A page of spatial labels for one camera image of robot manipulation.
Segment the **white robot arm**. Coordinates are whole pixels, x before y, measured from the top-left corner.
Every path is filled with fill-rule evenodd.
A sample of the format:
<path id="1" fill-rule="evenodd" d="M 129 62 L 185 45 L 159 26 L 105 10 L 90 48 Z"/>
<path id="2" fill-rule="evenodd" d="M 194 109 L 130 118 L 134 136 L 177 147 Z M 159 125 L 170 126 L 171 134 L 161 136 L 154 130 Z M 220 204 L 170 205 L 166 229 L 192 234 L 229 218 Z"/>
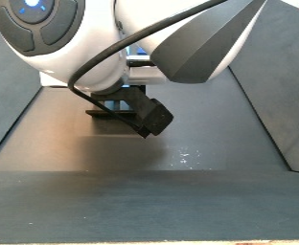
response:
<path id="1" fill-rule="evenodd" d="M 237 57 L 269 0 L 0 0 L 0 34 L 18 56 L 66 83 L 123 38 L 138 38 L 159 74 L 202 83 Z"/>

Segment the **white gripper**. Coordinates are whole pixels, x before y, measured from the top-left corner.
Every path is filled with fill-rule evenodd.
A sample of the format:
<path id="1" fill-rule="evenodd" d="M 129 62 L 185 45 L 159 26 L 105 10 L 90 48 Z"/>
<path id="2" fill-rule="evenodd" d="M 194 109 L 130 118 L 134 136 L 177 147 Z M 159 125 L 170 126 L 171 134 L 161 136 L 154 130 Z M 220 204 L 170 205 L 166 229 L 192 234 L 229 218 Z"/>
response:
<path id="1" fill-rule="evenodd" d="M 138 45 L 126 48 L 127 51 L 127 69 L 123 83 L 133 85 L 158 85 L 167 82 L 163 72 L 150 59 L 150 55 Z"/>

